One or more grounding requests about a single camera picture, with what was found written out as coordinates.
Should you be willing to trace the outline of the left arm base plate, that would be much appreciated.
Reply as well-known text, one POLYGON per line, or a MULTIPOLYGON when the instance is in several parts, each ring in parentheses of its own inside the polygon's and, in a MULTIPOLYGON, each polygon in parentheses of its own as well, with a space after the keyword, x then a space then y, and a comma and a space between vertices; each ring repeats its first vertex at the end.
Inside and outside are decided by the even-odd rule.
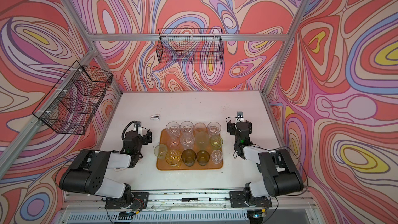
POLYGON ((143 210, 147 207, 149 193, 148 192, 133 192, 129 196, 123 195, 122 198, 107 198, 105 201, 106 210, 143 210))

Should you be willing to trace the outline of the frosted pale green tumbler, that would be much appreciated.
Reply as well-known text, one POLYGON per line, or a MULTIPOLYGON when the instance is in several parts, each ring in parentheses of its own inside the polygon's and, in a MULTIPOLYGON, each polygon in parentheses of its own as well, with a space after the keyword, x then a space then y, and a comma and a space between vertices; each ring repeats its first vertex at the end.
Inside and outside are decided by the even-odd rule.
POLYGON ((195 143, 199 150, 206 150, 209 145, 209 135, 207 132, 197 132, 195 135, 195 143))

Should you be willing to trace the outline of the yellow glass front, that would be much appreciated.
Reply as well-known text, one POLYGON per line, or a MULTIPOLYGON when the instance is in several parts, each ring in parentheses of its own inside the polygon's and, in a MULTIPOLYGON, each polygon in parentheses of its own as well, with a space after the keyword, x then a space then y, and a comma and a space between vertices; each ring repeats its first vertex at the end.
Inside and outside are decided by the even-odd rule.
POLYGON ((165 160, 171 167, 179 167, 181 164, 181 152, 176 149, 169 150, 166 154, 165 160))

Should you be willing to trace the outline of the clear stemmed glass front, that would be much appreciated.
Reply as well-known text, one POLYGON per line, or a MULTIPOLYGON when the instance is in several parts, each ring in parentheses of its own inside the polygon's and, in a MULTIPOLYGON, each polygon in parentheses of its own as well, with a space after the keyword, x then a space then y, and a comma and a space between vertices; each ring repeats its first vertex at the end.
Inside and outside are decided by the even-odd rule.
POLYGON ((172 140, 176 140, 180 136, 180 124, 176 121, 171 121, 166 125, 166 131, 172 140))

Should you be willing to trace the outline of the clear ribbed glass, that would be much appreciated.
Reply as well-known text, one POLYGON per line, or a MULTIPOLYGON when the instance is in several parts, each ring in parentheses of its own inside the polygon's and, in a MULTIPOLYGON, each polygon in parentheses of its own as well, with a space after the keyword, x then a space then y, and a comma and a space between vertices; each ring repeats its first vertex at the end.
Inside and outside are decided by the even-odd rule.
POLYGON ((207 125, 207 131, 210 138, 218 136, 221 132, 221 129, 221 124, 216 121, 212 121, 207 125))

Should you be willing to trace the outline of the dark olive glass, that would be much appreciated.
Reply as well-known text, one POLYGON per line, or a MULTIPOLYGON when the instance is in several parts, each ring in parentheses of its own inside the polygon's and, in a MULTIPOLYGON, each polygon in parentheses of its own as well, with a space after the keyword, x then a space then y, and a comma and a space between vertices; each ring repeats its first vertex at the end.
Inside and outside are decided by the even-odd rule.
POLYGON ((184 150, 183 153, 181 154, 181 160, 186 166, 188 167, 193 166, 196 161, 195 151, 193 149, 184 150))

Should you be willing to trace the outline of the light green glass front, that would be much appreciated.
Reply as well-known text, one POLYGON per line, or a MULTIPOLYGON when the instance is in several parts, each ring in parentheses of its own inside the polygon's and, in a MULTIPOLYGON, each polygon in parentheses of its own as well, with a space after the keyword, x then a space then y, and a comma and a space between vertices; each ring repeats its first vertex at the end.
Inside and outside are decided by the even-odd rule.
POLYGON ((169 149, 166 145, 159 144, 154 148, 154 155, 160 160, 165 160, 168 151, 169 149))

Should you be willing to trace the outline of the frosted pink tumbler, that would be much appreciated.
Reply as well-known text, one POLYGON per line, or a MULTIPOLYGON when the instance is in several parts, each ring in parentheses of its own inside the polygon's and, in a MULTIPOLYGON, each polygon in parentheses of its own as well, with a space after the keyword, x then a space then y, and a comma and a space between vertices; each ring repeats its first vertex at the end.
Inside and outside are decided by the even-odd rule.
POLYGON ((197 122, 194 125, 194 133, 200 133, 200 132, 206 132, 207 126, 206 124, 202 123, 202 122, 197 122))

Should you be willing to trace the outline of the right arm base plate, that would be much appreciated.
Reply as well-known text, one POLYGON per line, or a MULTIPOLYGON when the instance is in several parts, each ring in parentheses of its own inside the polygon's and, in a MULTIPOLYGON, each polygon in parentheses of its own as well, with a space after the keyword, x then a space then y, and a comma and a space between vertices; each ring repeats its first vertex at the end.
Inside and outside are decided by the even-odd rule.
POLYGON ((247 190, 230 191, 228 200, 232 208, 261 207, 268 209, 273 206, 269 196, 254 197, 247 190))

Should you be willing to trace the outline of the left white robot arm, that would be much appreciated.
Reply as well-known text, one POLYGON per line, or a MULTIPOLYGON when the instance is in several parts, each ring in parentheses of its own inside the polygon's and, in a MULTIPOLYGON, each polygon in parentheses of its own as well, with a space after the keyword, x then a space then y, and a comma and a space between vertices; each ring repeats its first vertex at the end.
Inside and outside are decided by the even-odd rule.
POLYGON ((119 151, 82 150, 66 169, 59 188, 73 193, 102 197, 107 209, 127 209, 134 202, 129 184, 105 176, 110 169, 132 169, 143 158, 142 147, 152 142, 152 132, 133 120, 123 129, 119 151))

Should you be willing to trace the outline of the pink glass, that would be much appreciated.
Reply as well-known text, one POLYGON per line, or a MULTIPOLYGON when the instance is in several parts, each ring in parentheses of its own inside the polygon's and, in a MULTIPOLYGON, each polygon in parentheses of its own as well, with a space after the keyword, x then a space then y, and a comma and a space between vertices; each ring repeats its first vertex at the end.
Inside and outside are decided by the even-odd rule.
POLYGON ((167 141, 167 146, 169 150, 179 150, 180 149, 180 140, 179 138, 176 139, 169 139, 167 141))

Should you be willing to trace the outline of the small clear glass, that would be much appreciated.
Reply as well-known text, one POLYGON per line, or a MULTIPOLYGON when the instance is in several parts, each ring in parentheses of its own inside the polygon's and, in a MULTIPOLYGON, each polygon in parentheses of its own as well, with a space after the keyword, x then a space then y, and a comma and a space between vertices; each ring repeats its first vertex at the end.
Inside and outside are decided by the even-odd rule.
POLYGON ((213 164, 220 164, 223 161, 223 152, 221 150, 214 150, 211 153, 213 164))

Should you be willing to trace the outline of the light green ribbed glass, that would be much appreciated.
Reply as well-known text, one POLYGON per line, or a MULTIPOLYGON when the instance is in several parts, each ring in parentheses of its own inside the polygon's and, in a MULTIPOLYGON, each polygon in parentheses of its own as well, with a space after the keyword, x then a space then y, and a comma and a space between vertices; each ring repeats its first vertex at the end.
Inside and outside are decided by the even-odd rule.
POLYGON ((223 139, 221 136, 216 135, 210 138, 210 147, 212 150, 220 150, 223 145, 223 139))

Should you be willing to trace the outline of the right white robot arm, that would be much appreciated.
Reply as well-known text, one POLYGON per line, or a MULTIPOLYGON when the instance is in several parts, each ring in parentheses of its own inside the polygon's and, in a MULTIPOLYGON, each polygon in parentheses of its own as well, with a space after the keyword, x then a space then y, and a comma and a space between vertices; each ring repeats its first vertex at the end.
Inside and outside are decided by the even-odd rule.
POLYGON ((265 149, 250 140, 252 123, 245 120, 227 122, 227 132, 234 136, 235 157, 257 165, 262 178, 245 184, 243 201, 258 206, 268 197, 285 196, 304 189, 304 183, 289 151, 285 148, 265 149))

